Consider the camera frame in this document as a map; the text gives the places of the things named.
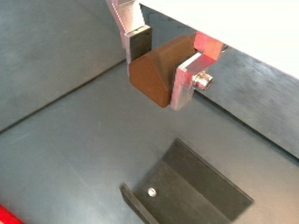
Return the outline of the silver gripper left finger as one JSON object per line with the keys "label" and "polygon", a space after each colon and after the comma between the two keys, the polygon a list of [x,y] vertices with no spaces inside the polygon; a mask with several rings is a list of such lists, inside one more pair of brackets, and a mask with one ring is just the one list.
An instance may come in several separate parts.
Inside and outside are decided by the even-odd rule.
{"label": "silver gripper left finger", "polygon": [[106,0],[120,32],[126,61],[131,63],[153,50],[153,28],[146,24],[136,0]]}

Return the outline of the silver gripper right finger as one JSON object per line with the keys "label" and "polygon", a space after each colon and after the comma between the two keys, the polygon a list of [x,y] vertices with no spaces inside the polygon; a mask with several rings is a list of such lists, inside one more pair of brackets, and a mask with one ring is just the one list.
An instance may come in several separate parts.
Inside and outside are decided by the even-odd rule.
{"label": "silver gripper right finger", "polygon": [[194,39],[197,53],[177,67],[171,107],[181,110],[193,99],[197,88],[206,90],[213,81],[213,76],[207,73],[210,66],[218,61],[223,43],[198,31]]}

